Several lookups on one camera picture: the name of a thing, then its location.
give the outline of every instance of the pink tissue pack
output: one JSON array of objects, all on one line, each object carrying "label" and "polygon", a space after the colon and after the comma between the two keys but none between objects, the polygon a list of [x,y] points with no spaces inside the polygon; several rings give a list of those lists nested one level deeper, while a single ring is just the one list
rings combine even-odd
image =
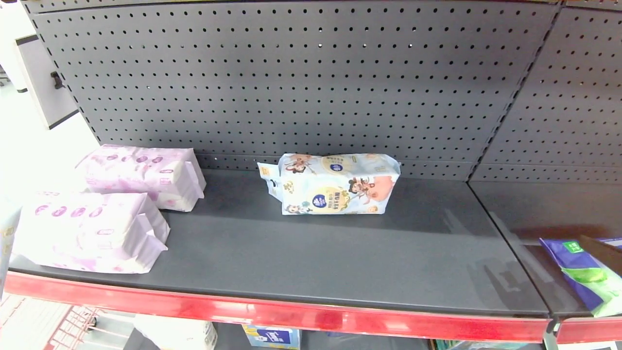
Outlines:
[{"label": "pink tissue pack", "polygon": [[147,273],[169,232],[146,193],[43,192],[22,208],[14,249],[39,265]]},{"label": "pink tissue pack", "polygon": [[91,192],[148,193],[160,209],[191,211],[205,178],[192,148],[104,144],[76,166]]}]

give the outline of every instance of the red shelf edge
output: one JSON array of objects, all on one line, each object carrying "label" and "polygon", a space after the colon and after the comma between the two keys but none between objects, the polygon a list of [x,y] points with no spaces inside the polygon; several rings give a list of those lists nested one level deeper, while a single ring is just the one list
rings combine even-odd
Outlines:
[{"label": "red shelf edge", "polygon": [[74,305],[159,316],[319,331],[470,341],[541,343],[550,320],[464,316],[194,295],[9,272],[5,290]]},{"label": "red shelf edge", "polygon": [[622,317],[564,319],[557,332],[557,344],[600,341],[622,341]]}]

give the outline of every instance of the blue logo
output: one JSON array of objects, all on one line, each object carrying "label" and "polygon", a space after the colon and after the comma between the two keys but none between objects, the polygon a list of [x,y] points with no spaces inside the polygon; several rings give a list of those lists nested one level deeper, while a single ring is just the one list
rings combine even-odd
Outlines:
[{"label": "blue logo", "polygon": [[288,331],[280,331],[275,329],[258,329],[257,333],[266,338],[267,343],[291,344]]},{"label": "blue logo", "polygon": [[326,206],[326,197],[323,194],[313,197],[313,205],[318,208],[324,208]]}]

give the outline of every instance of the perforated metal panel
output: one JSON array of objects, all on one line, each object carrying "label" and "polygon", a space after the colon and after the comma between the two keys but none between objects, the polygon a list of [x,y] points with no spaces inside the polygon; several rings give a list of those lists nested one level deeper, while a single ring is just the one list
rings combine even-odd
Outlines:
[{"label": "perforated metal panel", "polygon": [[562,10],[529,78],[478,166],[474,179],[512,179],[510,166],[573,166],[590,176],[549,176],[540,181],[619,179],[622,166],[622,14]]},{"label": "perforated metal panel", "polygon": [[620,0],[578,0],[567,1],[567,6],[588,7],[592,9],[615,10],[622,11],[622,2]]},{"label": "perforated metal panel", "polygon": [[[257,170],[257,162],[277,164],[279,156],[244,156],[226,154],[199,154],[201,168]],[[419,179],[464,180],[471,173],[470,162],[402,161],[402,176]]]},{"label": "perforated metal panel", "polygon": [[622,169],[587,166],[544,166],[519,164],[480,164],[472,181],[511,182],[589,182],[616,184]]},{"label": "perforated metal panel", "polygon": [[192,2],[31,18],[101,142],[248,156],[379,152],[421,168],[469,163],[450,165],[462,171],[554,12],[500,2]]}]

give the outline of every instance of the tissue pack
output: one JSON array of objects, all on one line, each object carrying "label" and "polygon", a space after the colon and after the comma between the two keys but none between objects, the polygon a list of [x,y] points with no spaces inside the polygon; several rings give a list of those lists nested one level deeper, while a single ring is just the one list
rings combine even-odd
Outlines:
[{"label": "tissue pack", "polygon": [[386,154],[284,154],[279,164],[258,163],[283,215],[383,214],[400,164]]},{"label": "tissue pack", "polygon": [[[601,241],[622,247],[622,238]],[[540,243],[594,317],[622,313],[622,277],[584,251],[576,240],[540,239]]]},{"label": "tissue pack", "polygon": [[146,193],[45,192],[22,208],[15,250],[39,265],[147,273],[169,232]]},{"label": "tissue pack", "polygon": [[204,197],[205,178],[192,148],[104,144],[76,169],[92,192],[146,192],[160,209],[189,212]]},{"label": "tissue pack", "polygon": [[243,324],[251,346],[300,350],[300,330],[292,328],[262,327]]},{"label": "tissue pack", "polygon": [[19,222],[19,206],[0,196],[0,300],[4,281],[9,270],[9,258],[15,239],[15,229]]}]

